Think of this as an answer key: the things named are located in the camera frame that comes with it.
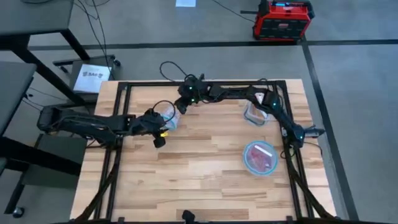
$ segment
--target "wooden tabletop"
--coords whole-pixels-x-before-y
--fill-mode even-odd
[[[302,81],[286,82],[295,122],[310,126],[312,117]],[[117,85],[102,84],[96,114],[112,115]],[[176,86],[134,86],[129,113],[141,115],[160,100],[178,97]],[[152,136],[124,138],[113,220],[177,221],[185,209],[191,210],[198,221],[294,217],[285,161],[279,157],[276,170],[267,177],[252,175],[242,162],[245,145],[255,140],[267,141],[278,154],[282,152],[278,122],[272,119],[260,128],[249,124],[243,119],[245,104],[245,100],[224,100],[189,107],[160,149],[154,147]],[[157,107],[157,111],[166,106]],[[306,141],[317,144],[314,139]],[[326,210],[335,214],[319,148],[305,144],[301,152],[310,190]],[[97,192],[103,159],[104,149],[87,149],[71,218],[77,217]],[[301,190],[299,196],[305,215]]]

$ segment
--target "concrete floor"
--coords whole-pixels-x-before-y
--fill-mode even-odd
[[[239,12],[256,10],[259,0],[220,0]],[[312,0],[316,17],[307,31],[308,40],[398,39],[395,8],[398,0]],[[252,24],[226,11],[211,0],[198,0],[193,8],[175,8],[175,0],[112,0],[100,6],[107,44],[147,42],[202,42],[252,40]],[[100,35],[99,26],[95,25]],[[95,45],[87,18],[79,8],[72,12],[71,31],[82,44]],[[66,45],[60,34],[33,36],[30,46]],[[361,220],[398,222],[398,194],[394,171],[398,169],[397,120],[398,55],[396,45],[311,46],[310,52],[325,97],[338,149]],[[33,52],[66,82],[68,77],[52,65],[53,60],[75,58],[71,50]],[[101,55],[100,50],[89,50]],[[185,49],[111,49],[122,62],[120,80],[158,80],[159,65],[177,62],[185,71],[205,73],[208,78],[301,78],[314,123],[322,127],[317,100],[300,46],[208,47]],[[20,62],[10,52],[0,60]],[[181,78],[172,67],[170,78]],[[38,74],[32,87],[65,98]],[[42,105],[60,103],[40,93],[34,100]],[[6,136],[33,144],[38,112],[21,104]],[[338,215],[346,217],[330,148],[320,138],[323,159]],[[3,209],[18,173],[5,172],[0,179],[0,210]],[[26,215],[15,220],[0,215],[1,223],[50,223],[68,220],[74,191],[26,187],[19,205]]]

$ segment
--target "plastic container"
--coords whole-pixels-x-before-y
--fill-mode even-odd
[[[265,176],[275,170],[278,164],[278,155],[269,143],[254,141],[244,148],[243,162],[250,173]]]
[[[243,117],[256,126],[263,126],[268,121],[268,114],[257,109],[250,101],[246,104]]]
[[[161,113],[161,115],[163,119],[167,121],[173,116],[173,113],[174,113],[174,107],[170,105],[163,113]],[[177,109],[175,109],[174,117],[166,123],[165,128],[171,131],[176,130],[179,120],[180,120],[180,112]]]

